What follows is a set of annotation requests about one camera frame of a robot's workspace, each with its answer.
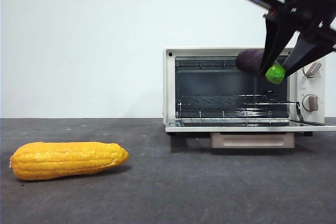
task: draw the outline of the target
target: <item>gray floor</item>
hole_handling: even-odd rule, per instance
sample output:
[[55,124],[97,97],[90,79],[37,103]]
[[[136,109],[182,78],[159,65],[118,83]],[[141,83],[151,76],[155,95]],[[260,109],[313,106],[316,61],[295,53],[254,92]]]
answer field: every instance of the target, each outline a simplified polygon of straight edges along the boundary
[[[171,139],[161,123],[2,120],[1,223],[336,223],[335,132],[298,134],[294,150],[213,152],[207,134]],[[131,157],[93,176],[23,182],[8,160],[35,141],[116,142]]]

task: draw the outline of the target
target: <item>corn cob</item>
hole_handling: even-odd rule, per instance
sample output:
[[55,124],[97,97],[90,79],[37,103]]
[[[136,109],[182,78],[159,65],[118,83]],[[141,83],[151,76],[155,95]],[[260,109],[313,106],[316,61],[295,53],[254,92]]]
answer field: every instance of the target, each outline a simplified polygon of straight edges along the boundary
[[22,180],[95,174],[123,164],[128,152],[118,144],[99,142],[29,143],[10,157],[9,167]]

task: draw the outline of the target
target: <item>oven knob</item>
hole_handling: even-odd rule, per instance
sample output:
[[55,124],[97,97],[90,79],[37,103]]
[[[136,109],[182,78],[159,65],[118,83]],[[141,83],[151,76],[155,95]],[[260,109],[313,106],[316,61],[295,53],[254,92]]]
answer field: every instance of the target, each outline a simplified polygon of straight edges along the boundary
[[303,74],[307,78],[314,78],[316,74],[319,72],[319,69],[321,68],[321,66],[322,66],[321,63],[314,61],[313,63],[308,64],[305,67],[303,67],[302,69]]
[[319,110],[319,99],[316,95],[309,94],[302,101],[302,106],[310,112]]

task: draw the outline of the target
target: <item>wire rack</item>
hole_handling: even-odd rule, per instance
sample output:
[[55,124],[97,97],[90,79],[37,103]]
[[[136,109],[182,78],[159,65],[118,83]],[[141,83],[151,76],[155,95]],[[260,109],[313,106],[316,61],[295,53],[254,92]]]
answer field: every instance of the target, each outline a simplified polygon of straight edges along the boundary
[[177,118],[287,118],[287,106],[272,92],[241,95],[183,95],[176,101]]

